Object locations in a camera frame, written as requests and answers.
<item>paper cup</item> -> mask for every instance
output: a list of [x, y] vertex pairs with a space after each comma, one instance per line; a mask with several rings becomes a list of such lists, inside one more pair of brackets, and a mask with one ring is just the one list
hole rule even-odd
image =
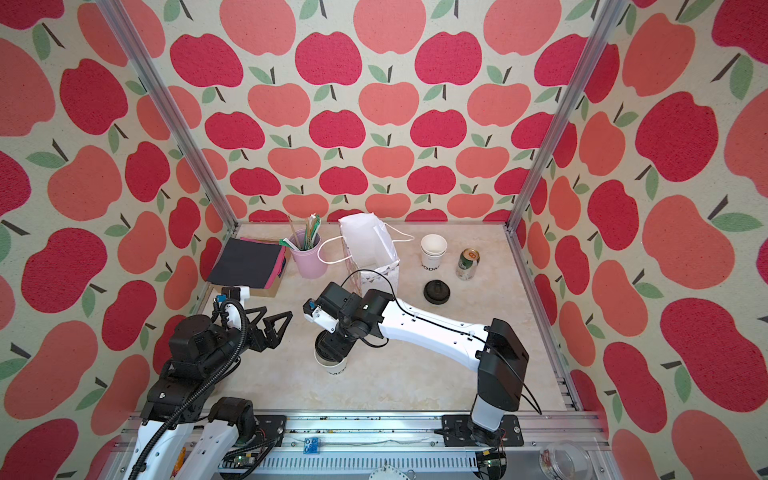
[[324, 359], [318, 355], [317, 350], [315, 350], [315, 360], [326, 370], [326, 372], [330, 373], [331, 375], [339, 375], [346, 368], [346, 357], [344, 357], [344, 360], [341, 362], [333, 362]]

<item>plastic container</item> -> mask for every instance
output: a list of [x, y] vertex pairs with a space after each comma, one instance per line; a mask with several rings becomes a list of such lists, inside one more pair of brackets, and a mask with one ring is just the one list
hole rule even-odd
[[568, 440], [552, 442], [539, 450], [538, 464], [551, 480], [591, 480], [592, 461], [584, 449]]
[[[294, 235], [291, 235], [289, 240], [291, 243], [298, 247], [299, 244], [304, 241], [304, 229], [298, 230], [296, 235], [301, 239], [301, 241], [297, 241]], [[325, 275], [326, 271], [328, 270], [328, 264], [323, 263], [318, 257], [320, 244], [322, 242], [323, 241], [320, 239], [320, 235], [318, 234], [315, 236], [315, 243], [311, 249], [303, 251], [291, 250], [293, 260], [296, 262], [296, 266], [299, 268], [299, 274], [304, 278], [310, 280], [320, 278], [321, 276]]]

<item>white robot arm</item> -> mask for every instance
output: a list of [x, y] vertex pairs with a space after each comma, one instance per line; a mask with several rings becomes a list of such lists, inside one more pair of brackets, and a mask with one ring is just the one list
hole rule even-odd
[[404, 340], [441, 353], [478, 373], [470, 414], [472, 438], [496, 445], [504, 412], [518, 409], [528, 353], [511, 327], [460, 322], [415, 308], [392, 294], [369, 290], [361, 298], [331, 282], [303, 307], [307, 320], [325, 329], [315, 342], [319, 356], [340, 362], [368, 335]]

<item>clear plastic container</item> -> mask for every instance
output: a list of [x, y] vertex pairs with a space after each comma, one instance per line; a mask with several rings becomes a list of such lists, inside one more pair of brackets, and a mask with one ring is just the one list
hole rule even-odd
[[538, 464], [551, 480], [591, 480], [594, 472], [589, 455], [568, 440], [541, 447]]

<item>black cable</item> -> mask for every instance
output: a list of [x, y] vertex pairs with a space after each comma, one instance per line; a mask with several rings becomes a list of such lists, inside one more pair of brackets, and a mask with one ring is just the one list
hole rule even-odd
[[469, 333], [467, 333], [467, 332], [462, 332], [461, 330], [452, 329], [452, 328], [450, 328], [450, 327], [447, 327], [447, 326], [445, 326], [445, 325], [441, 325], [441, 324], [439, 324], [439, 323], [436, 323], [436, 322], [433, 322], [433, 321], [431, 321], [431, 320], [427, 320], [427, 319], [425, 319], [425, 318], [422, 318], [422, 317], [420, 317], [420, 316], [418, 316], [418, 315], [414, 315], [413, 313], [410, 313], [408, 310], [406, 310], [406, 309], [402, 308], [402, 305], [400, 305], [400, 302], [397, 300], [397, 295], [395, 295], [395, 288], [392, 286], [392, 283], [389, 281], [389, 279], [388, 279], [386, 276], [382, 275], [381, 273], [379, 273], [379, 272], [377, 272], [377, 271], [375, 271], [375, 270], [371, 270], [371, 269], [368, 269], [368, 268], [359, 268], [358, 270], [355, 270], [354, 272], [350, 273], [350, 274], [347, 276], [347, 278], [345, 278], [345, 279], [344, 279], [344, 281], [341, 283], [341, 286], [344, 286], [344, 283], [346, 283], [346, 281], [347, 281], [347, 280], [349, 280], [349, 278], [350, 278], [352, 275], [354, 275], [355, 273], [358, 273], [358, 272], [374, 272], [376, 275], [379, 275], [379, 276], [380, 276], [380, 277], [382, 277], [384, 280], [386, 280], [386, 282], [389, 284], [389, 289], [392, 291], [392, 298], [394, 298], [394, 299], [395, 299], [395, 303], [396, 303], [396, 304], [397, 304], [397, 306], [398, 306], [398, 307], [399, 307], [399, 308], [402, 310], [402, 312], [403, 312], [404, 314], [406, 314], [406, 315], [408, 315], [408, 316], [411, 316], [411, 317], [413, 317], [413, 318], [416, 318], [416, 319], [422, 320], [422, 321], [424, 321], [424, 322], [427, 322], [427, 323], [431, 323], [431, 324], [432, 324], [432, 325], [434, 325], [434, 326], [439, 326], [439, 327], [440, 327], [440, 328], [442, 328], [442, 329], [446, 329], [446, 330], [449, 330], [449, 331], [451, 331], [451, 332], [454, 332], [454, 333], [458, 333], [458, 334], [460, 334], [460, 335], [464, 335], [464, 336], [472, 337], [472, 338], [474, 338], [474, 339], [477, 339], [477, 340], [479, 340], [480, 342], [482, 342], [482, 343], [483, 343], [485, 346], [487, 346], [487, 347], [488, 347], [488, 348], [489, 348], [489, 349], [490, 349], [490, 350], [491, 350], [491, 351], [492, 351], [492, 352], [493, 352], [493, 353], [494, 353], [494, 354], [495, 354], [495, 355], [496, 355], [498, 358], [502, 359], [502, 361], [503, 361], [504, 363], [506, 363], [506, 364], [507, 364], [507, 367], [508, 367], [508, 368], [509, 368], [509, 369], [512, 371], [512, 373], [514, 373], [514, 374], [515, 374], [515, 376], [517, 377], [517, 379], [520, 381], [520, 383], [521, 383], [521, 384], [523, 385], [523, 387], [525, 388], [525, 391], [526, 391], [526, 392], [528, 392], [528, 394], [531, 396], [531, 398], [533, 399], [533, 402], [531, 402], [531, 400], [530, 400], [530, 399], [529, 399], [527, 396], [525, 396], [524, 394], [522, 394], [522, 393], [521, 393], [521, 396], [522, 396], [522, 397], [523, 397], [523, 398], [524, 398], [524, 399], [525, 399], [525, 400], [528, 402], [528, 404], [529, 404], [529, 405], [530, 405], [530, 406], [533, 408], [533, 410], [535, 410], [535, 411], [536, 411], [536, 413], [538, 413], [539, 415], [543, 415], [543, 413], [541, 412], [541, 407], [538, 405], [538, 401], [536, 400], [536, 397], [534, 396], [534, 394], [531, 392], [531, 390], [528, 388], [528, 386], [527, 386], [527, 385], [525, 385], [525, 382], [523, 382], [523, 379], [522, 379], [522, 378], [520, 378], [520, 375], [518, 375], [518, 373], [515, 371], [515, 369], [513, 369], [513, 368], [512, 368], [512, 366], [511, 366], [511, 365], [509, 365], [509, 362], [507, 362], [507, 359], [506, 359], [506, 358], [504, 358], [504, 356], [503, 356], [501, 353], [499, 353], [497, 349], [495, 349], [494, 347], [490, 346], [490, 345], [489, 345], [489, 344], [488, 344], [488, 343], [487, 343], [485, 340], [483, 340], [483, 339], [481, 339], [481, 338], [478, 338], [477, 336], [474, 336], [474, 335], [470, 335]]
[[386, 342], [382, 343], [381, 345], [374, 345], [370, 343], [368, 340], [364, 339], [363, 337], [360, 337], [359, 340], [361, 340], [363, 343], [365, 343], [367, 346], [371, 347], [372, 349], [380, 349], [383, 346], [386, 346], [387, 343], [389, 343], [389, 339], [387, 339]]
[[240, 356], [240, 353], [243, 351], [246, 339], [248, 338], [248, 318], [246, 317], [245, 309], [243, 308], [243, 305], [240, 304], [240, 302], [232, 299], [224, 300], [221, 303], [222, 308], [224, 308], [226, 305], [233, 305], [237, 309], [237, 312], [240, 314], [240, 336], [238, 338], [235, 350], [232, 351], [232, 354], [227, 359], [227, 361], [212, 376], [210, 376], [200, 388], [195, 390], [195, 392], [189, 396], [186, 402], [178, 406], [176, 410], [171, 414], [171, 416], [168, 417], [168, 420], [166, 420], [163, 425], [157, 429], [154, 435], [152, 435], [152, 438], [149, 439], [149, 442], [147, 442], [144, 449], [136, 459], [136, 463], [131, 469], [131, 474], [128, 476], [128, 480], [136, 480], [138, 478], [139, 474], [141, 474], [145, 468], [147, 457], [152, 452], [152, 449], [154, 448], [155, 444], [157, 444], [157, 441], [160, 440], [160, 437], [163, 436], [163, 434], [170, 427], [176, 425], [179, 417], [181, 417], [181, 414], [184, 413], [186, 409], [188, 409], [197, 399], [200, 398], [201, 395], [203, 395], [210, 387], [215, 385], [220, 380], [220, 377], [226, 373], [226, 371], [232, 366], [235, 360]]

